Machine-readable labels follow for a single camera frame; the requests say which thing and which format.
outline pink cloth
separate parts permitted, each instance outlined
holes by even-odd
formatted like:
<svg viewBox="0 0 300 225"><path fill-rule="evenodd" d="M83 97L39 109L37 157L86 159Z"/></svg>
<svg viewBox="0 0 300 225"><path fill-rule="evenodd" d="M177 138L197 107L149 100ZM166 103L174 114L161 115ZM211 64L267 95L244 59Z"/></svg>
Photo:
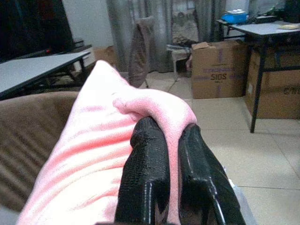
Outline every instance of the pink cloth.
<svg viewBox="0 0 300 225"><path fill-rule="evenodd" d="M98 61L75 101L67 124L17 225L93 225L113 222L122 169L132 151L135 124L152 116L165 134L171 196L168 221L178 217L178 141L196 123L180 98L133 88L108 63Z"/></svg>

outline television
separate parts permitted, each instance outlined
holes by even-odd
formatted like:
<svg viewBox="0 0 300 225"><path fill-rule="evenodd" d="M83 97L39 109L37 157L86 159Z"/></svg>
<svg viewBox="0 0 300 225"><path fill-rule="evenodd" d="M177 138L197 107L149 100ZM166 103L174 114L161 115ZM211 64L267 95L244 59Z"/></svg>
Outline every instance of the television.
<svg viewBox="0 0 300 225"><path fill-rule="evenodd" d="M61 0L0 1L0 62L24 55L64 53L73 48Z"/></svg>

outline gray curtain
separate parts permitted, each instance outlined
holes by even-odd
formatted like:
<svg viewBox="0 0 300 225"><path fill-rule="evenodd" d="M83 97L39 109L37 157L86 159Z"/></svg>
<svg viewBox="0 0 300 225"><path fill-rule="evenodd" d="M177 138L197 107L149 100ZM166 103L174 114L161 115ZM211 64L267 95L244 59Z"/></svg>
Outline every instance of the gray curtain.
<svg viewBox="0 0 300 225"><path fill-rule="evenodd" d="M106 0L119 71L128 71L129 53L136 19L154 17L154 41L150 48L150 70L173 70L167 44L172 44L172 14L195 9L199 42L217 41L215 20L221 17L226 0Z"/></svg>

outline black plastic claw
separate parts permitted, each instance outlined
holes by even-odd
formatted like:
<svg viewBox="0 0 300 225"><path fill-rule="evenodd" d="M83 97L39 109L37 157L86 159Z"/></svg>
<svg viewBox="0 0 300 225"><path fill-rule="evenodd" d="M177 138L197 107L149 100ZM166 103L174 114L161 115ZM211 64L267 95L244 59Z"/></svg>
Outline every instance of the black plastic claw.
<svg viewBox="0 0 300 225"><path fill-rule="evenodd" d="M178 154L181 225L245 225L227 175L196 124L183 131Z"/></svg>
<svg viewBox="0 0 300 225"><path fill-rule="evenodd" d="M165 224L170 169L165 136L151 118L141 119L130 140L133 151L123 168L115 222Z"/></svg>

